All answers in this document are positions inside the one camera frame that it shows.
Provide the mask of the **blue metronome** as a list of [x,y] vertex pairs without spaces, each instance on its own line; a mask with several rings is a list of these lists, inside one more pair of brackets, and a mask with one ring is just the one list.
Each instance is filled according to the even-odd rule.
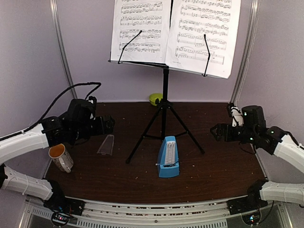
[[159,178],[174,178],[180,174],[178,147],[175,136],[166,136],[156,163]]

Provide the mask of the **clear metronome front cover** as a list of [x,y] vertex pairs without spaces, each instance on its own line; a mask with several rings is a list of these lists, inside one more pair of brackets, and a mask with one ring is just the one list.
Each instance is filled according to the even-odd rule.
[[114,135],[109,134],[106,136],[101,146],[97,150],[97,154],[112,156],[114,148]]

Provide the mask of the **black music stand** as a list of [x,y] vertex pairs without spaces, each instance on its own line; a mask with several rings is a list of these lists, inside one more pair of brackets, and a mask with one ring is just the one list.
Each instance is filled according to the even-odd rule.
[[167,112],[173,111],[172,103],[168,100],[168,88],[169,88],[169,72],[174,69],[169,68],[165,63],[156,64],[156,63],[147,63],[147,62],[118,62],[117,64],[135,64],[135,65],[143,65],[143,66],[152,66],[152,67],[157,67],[157,68],[162,69],[162,71],[163,71],[163,89],[162,89],[163,99],[160,101],[160,103],[157,104],[156,115],[160,115],[162,117],[161,135],[158,137],[158,139],[161,141],[164,140],[165,132],[166,132]]

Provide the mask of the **sheet music page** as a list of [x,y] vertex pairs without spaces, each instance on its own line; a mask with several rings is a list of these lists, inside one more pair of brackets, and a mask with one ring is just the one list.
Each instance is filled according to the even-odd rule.
[[202,76],[231,75],[241,1],[175,0],[165,64]]
[[164,64],[170,0],[116,0],[110,60]]

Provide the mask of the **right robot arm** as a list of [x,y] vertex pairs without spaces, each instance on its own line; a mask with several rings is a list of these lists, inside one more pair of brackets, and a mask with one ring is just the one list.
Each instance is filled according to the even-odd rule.
[[[258,105],[242,109],[227,105],[232,123],[218,123],[210,129],[216,141],[251,144],[255,149],[263,149],[270,155],[288,162],[300,172],[304,171],[304,146],[294,136],[277,126],[267,127],[263,108]],[[303,184],[277,183],[258,180],[248,190],[243,204],[246,209],[254,209],[261,201],[282,201],[304,204]]]

